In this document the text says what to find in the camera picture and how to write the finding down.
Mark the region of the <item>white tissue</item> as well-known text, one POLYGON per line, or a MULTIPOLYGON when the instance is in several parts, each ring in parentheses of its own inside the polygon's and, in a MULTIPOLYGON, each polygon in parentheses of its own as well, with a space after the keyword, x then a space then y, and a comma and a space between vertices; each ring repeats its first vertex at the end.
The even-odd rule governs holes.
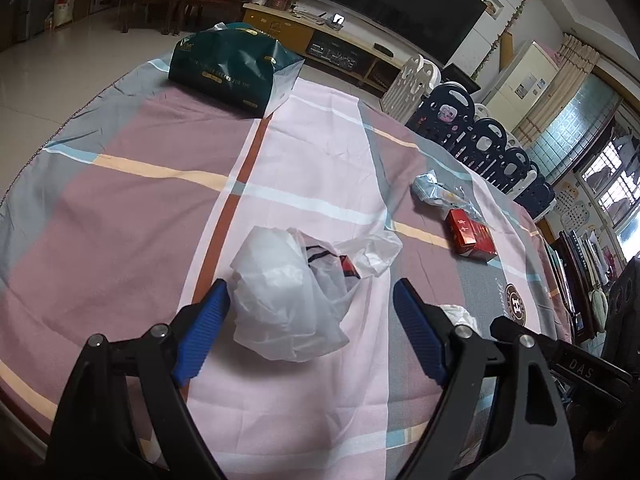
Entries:
POLYGON ((480 328, 478 327, 476 318, 474 318, 465 307, 458 306, 457 304, 441 304, 439 307, 445 312, 452 325, 468 326, 480 335, 480 328))

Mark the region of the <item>white plastic bag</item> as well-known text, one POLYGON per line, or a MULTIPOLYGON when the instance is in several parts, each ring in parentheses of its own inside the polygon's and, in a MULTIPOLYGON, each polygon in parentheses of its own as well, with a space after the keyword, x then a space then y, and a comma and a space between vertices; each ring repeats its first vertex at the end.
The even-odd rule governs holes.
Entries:
POLYGON ((233 338, 269 361, 308 362, 349 343, 341 322, 360 284, 402 248, 386 230, 336 244, 255 226, 231 263, 233 338))

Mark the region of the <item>red cigarette box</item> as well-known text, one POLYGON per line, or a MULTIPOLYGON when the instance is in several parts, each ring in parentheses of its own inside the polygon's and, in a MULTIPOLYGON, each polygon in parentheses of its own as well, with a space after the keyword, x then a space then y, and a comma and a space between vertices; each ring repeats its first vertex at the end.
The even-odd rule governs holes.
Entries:
POLYGON ((458 255, 484 262, 498 256, 488 227, 474 220, 463 209, 451 209, 446 223, 458 255))

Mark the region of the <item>clear crumpled plastic wrapper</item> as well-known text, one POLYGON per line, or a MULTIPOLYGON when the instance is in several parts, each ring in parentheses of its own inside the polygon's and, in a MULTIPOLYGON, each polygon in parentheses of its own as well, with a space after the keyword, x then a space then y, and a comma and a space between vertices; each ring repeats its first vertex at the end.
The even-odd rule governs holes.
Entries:
POLYGON ((450 188, 438 180, 434 170, 416 176, 410 191, 420 202, 438 208, 444 216, 454 209, 463 210, 472 220, 483 222, 484 218, 474 204, 465 196, 463 188, 450 188))

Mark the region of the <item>white air conditioner cabinet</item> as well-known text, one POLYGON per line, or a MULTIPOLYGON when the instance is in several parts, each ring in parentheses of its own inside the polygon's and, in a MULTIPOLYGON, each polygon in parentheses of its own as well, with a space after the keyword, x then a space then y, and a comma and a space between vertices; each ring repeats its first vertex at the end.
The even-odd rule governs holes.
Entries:
POLYGON ((524 44, 483 99, 489 116, 512 132, 549 87, 559 67, 536 41, 524 44))

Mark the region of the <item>white plastic chair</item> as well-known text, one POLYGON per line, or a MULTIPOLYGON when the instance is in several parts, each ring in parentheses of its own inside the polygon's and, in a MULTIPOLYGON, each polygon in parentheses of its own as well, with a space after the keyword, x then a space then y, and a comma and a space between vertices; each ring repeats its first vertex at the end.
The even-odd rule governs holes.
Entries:
POLYGON ((418 54, 409 58, 381 99, 384 114, 405 125, 420 105, 442 81, 440 69, 418 54))

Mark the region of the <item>dark green gift bag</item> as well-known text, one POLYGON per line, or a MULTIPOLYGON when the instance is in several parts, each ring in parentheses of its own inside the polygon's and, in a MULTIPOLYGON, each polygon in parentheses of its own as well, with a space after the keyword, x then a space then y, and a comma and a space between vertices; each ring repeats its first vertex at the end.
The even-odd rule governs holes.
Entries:
POLYGON ((271 115, 291 95, 304 59, 246 23, 219 23, 181 39, 168 78, 256 118, 271 115))

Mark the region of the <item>wooden tv cabinet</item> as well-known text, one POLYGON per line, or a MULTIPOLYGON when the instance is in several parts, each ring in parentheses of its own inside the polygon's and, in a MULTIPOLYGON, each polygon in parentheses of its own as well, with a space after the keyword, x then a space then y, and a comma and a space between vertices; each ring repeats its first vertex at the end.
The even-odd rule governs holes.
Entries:
POLYGON ((243 22, 277 39, 313 66, 339 74, 376 96, 390 88, 404 65, 347 32, 336 32, 292 12, 245 3, 243 22))

